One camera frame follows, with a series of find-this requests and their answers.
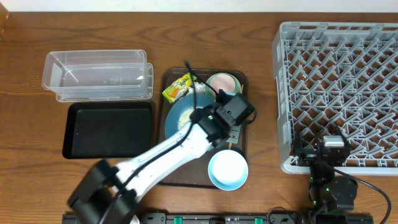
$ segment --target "white dish rack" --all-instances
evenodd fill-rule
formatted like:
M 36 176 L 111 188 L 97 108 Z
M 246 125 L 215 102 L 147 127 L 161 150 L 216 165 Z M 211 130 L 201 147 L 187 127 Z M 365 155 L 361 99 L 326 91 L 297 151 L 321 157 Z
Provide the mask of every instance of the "white dish rack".
M 338 167 L 353 175 L 398 175 L 398 24 L 284 22 L 272 42 L 281 169 L 309 174 L 290 156 L 337 124 L 354 150 Z

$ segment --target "yellow snack package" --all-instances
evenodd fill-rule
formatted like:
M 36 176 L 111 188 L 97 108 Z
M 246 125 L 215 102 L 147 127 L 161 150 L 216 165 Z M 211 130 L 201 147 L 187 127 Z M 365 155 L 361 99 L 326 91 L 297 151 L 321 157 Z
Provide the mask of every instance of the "yellow snack package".
M 169 87 L 167 87 L 163 91 L 162 94 L 170 103 L 174 103 L 188 90 L 188 87 L 190 87 L 191 85 L 191 75 L 188 72 L 183 77 L 175 80 Z

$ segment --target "plastic bin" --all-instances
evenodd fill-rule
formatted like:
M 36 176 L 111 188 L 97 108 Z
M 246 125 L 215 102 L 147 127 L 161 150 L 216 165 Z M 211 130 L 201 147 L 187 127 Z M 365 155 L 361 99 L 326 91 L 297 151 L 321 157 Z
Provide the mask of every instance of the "plastic bin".
M 336 124 L 354 147 L 342 167 L 352 175 L 398 175 L 398 24 L 284 22 L 272 42 L 277 83 L 279 160 L 291 156 L 295 127 L 303 147 Z
M 154 72 L 143 50 L 50 52 L 42 84 L 60 102 L 147 100 Z

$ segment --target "white backdrop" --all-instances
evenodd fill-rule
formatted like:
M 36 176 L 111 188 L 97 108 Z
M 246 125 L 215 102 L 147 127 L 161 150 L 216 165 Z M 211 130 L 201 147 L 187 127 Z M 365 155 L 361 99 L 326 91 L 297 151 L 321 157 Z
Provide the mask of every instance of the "white backdrop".
M 398 12 L 398 0 L 0 0 L 0 2 L 10 12 Z

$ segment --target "black tray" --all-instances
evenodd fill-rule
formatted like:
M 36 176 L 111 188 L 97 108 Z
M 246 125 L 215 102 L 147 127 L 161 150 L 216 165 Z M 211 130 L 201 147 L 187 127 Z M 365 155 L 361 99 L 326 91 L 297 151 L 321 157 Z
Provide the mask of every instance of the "black tray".
M 243 85 L 242 94 L 245 97 L 248 97 L 248 80 L 246 76 L 238 71 L 224 71 L 224 70 L 204 70 L 204 69 L 194 69 L 196 73 L 206 81 L 212 75 L 220 72 L 225 72 L 235 76 L 241 85 Z M 182 77 L 188 73 L 186 68 L 171 68 L 168 70 L 163 77 L 162 80 L 162 91 L 164 91 L 168 86 L 170 86 L 176 79 Z M 159 103 L 159 123 L 157 128 L 157 143 L 160 143 L 165 140 L 164 126 L 167 114 L 169 113 L 171 107 L 174 104 L 169 103 L 162 95 L 160 96 Z M 239 141 L 237 144 L 233 144 L 234 149 L 238 148 L 242 151 L 242 154 L 246 155 L 246 128 L 241 129 L 241 133 L 239 136 Z M 194 159 L 177 170 L 169 174 L 162 181 L 159 182 L 160 185 L 173 185 L 173 186 L 185 186 L 185 187 L 202 187 L 202 188 L 212 188 L 216 189 L 216 187 L 211 183 L 211 180 L 208 176 L 207 167 L 210 159 L 219 152 L 220 150 L 227 149 L 228 145 L 226 144 L 224 147 L 220 149 L 214 149 L 210 152 L 207 152 L 205 155 L 201 156 L 201 158 Z
M 69 107 L 62 154 L 66 159 L 135 157 L 150 149 L 152 105 L 84 102 Z

